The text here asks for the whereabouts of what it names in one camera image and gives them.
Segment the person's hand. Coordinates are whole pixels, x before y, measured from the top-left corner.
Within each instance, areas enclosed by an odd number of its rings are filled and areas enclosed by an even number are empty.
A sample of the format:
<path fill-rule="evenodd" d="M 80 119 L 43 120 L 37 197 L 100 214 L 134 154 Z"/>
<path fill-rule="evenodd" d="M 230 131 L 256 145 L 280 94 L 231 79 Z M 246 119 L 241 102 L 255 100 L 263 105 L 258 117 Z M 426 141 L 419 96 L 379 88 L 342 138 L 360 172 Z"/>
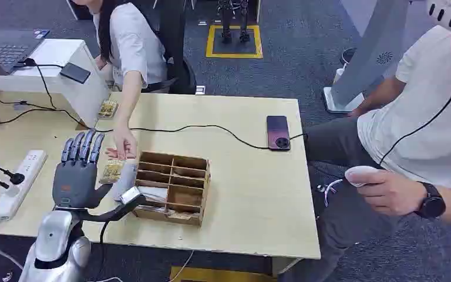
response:
<path fill-rule="evenodd" d="M 105 154 L 112 159 L 135 159 L 137 156 L 137 142 L 128 127 L 115 129 L 113 132 L 115 147 L 108 147 Z"/>

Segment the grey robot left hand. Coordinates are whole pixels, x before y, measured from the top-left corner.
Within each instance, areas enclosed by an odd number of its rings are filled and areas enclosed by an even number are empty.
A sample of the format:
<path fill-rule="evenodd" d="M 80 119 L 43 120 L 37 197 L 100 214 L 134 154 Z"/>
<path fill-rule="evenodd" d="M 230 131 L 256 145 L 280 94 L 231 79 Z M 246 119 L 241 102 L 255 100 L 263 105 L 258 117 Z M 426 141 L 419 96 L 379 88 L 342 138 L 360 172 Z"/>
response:
<path fill-rule="evenodd" d="M 112 188 L 96 187 L 97 162 L 104 133 L 80 132 L 66 141 L 53 180 L 52 196 L 57 207 L 94 209 Z"/>

